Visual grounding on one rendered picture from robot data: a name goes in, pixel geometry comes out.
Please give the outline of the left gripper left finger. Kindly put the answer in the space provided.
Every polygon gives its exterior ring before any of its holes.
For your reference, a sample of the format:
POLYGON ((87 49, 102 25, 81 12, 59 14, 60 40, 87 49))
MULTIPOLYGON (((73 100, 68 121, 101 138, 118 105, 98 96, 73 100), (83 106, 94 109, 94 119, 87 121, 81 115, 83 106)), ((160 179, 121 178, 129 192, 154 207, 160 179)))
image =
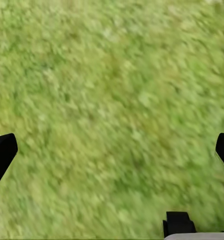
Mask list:
POLYGON ((14 133, 0 136, 0 180, 18 152, 14 133))

